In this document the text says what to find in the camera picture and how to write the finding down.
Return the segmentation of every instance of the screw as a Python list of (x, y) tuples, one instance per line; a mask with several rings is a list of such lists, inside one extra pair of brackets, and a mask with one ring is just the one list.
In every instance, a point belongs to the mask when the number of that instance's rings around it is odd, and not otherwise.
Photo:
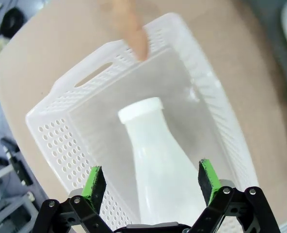
[(224, 194), (229, 194), (231, 190), (229, 188), (224, 188), (223, 193)]
[(55, 205), (55, 202), (54, 201), (50, 201), (49, 203), (48, 203), (48, 206), (49, 207), (53, 207)]
[(74, 203), (78, 204), (80, 202), (80, 198), (75, 198)]
[(254, 195), (254, 194), (256, 193), (256, 191), (255, 191), (254, 188), (252, 188), (252, 189), (249, 190), (249, 193), (250, 193), (251, 195)]

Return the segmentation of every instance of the finger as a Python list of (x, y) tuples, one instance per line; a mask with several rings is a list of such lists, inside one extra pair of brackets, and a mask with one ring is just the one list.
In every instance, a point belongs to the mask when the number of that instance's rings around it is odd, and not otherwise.
[(148, 39), (136, 14), (134, 0), (112, 0), (116, 27), (139, 60), (148, 56)]

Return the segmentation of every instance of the beige tabletop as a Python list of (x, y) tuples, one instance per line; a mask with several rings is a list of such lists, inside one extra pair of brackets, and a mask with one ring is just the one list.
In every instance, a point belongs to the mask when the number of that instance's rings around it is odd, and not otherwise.
[[(212, 63), (239, 120), (261, 188), (278, 223), (287, 220), (287, 88), (264, 32), (241, 0), (137, 0), (144, 23), (180, 14)], [(108, 3), (52, 1), (0, 54), (0, 101), (23, 155), (50, 198), (67, 193), (35, 144), (26, 113), (53, 83), (106, 42)]]

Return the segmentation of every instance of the white bottle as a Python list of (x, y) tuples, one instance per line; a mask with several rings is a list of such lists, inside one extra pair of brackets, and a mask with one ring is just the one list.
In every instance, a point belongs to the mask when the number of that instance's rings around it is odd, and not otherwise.
[(205, 209), (198, 171), (170, 133), (159, 98), (133, 103), (118, 115), (132, 142), (142, 224), (192, 226)]

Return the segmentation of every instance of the bottle cap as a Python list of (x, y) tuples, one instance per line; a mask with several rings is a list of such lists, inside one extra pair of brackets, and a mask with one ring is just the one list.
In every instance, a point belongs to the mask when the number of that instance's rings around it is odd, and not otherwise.
[(155, 110), (163, 109), (163, 104), (160, 98), (153, 97), (139, 102), (132, 103), (118, 112), (118, 116), (122, 124), (144, 114), (151, 113)]

